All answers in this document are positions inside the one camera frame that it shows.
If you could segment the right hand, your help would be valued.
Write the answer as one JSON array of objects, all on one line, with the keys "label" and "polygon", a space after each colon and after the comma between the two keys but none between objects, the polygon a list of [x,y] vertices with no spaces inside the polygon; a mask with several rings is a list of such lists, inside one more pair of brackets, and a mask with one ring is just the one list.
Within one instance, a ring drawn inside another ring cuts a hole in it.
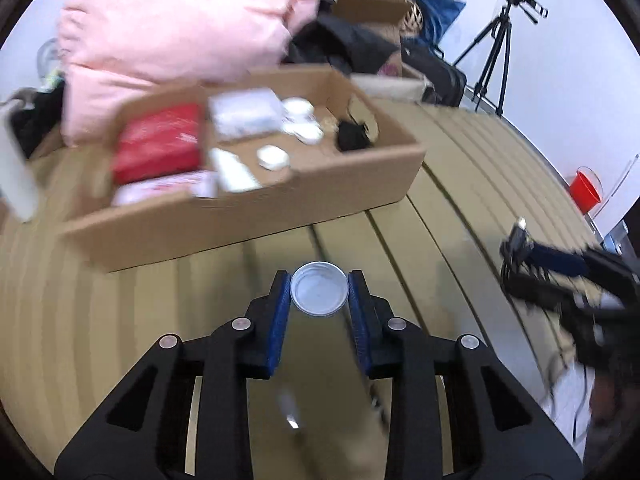
[{"label": "right hand", "polygon": [[591,422],[605,426],[616,420],[634,420],[639,411],[639,386],[625,384],[605,372],[594,374],[590,401]]}]

